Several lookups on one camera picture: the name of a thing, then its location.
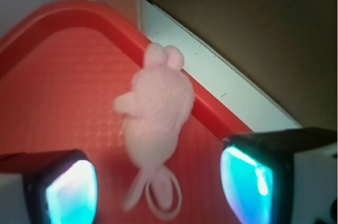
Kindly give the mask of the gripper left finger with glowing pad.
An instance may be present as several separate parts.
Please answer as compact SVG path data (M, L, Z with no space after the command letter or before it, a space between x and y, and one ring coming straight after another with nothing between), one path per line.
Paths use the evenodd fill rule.
M1 223L94 223L97 204L84 152L1 154Z

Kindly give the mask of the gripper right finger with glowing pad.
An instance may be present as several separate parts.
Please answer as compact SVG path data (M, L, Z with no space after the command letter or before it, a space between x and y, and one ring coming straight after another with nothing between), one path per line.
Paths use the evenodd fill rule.
M224 140L220 177L240 223L337 223L337 132L286 129Z

